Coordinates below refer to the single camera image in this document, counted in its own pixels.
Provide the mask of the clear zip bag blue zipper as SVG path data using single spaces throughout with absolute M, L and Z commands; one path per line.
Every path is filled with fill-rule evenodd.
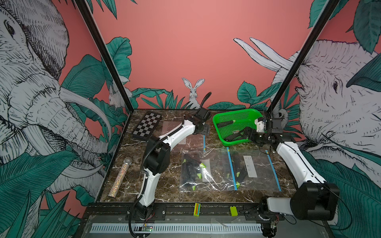
M 237 189 L 233 171 L 233 161 L 238 159 L 242 165 L 246 166 L 248 172 L 245 180 Z M 228 151 L 228 172 L 227 180 L 230 182 L 230 190 L 262 190 L 271 192 L 281 192 L 279 181 L 275 175 L 275 169 L 270 157 L 259 150 L 238 150 Z

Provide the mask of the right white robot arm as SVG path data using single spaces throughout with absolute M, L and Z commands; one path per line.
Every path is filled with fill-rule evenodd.
M 262 146 L 271 145 L 284 160 L 298 186 L 291 198 L 268 197 L 268 212 L 292 215 L 299 220 L 331 221 L 335 216 L 340 190 L 328 183 L 307 161 L 295 140 L 281 128 L 280 119 L 255 120 L 255 128 L 245 127 L 224 138 L 232 142 L 247 139 Z

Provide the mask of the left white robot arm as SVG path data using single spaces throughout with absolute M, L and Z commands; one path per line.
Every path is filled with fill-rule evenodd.
M 192 134 L 208 135 L 210 127 L 206 121 L 210 117 L 211 112 L 201 107 L 195 114 L 184 116 L 182 122 L 168 133 L 149 139 L 140 167 L 143 183 L 137 197 L 137 207 L 146 209 L 152 206 L 160 176 L 170 164 L 172 149 Z

